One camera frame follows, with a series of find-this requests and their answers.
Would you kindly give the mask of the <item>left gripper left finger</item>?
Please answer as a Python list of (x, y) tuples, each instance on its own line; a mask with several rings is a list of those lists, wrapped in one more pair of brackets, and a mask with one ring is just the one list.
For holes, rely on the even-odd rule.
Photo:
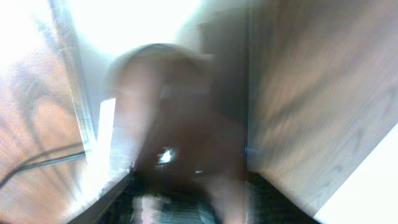
[(134, 174), (130, 171), (97, 202), (68, 224), (129, 224), (131, 222)]

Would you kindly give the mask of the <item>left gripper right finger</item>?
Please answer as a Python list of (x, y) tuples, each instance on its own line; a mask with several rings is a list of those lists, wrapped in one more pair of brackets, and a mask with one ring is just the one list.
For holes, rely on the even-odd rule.
[(257, 172), (248, 172), (246, 193), (248, 223), (319, 224)]

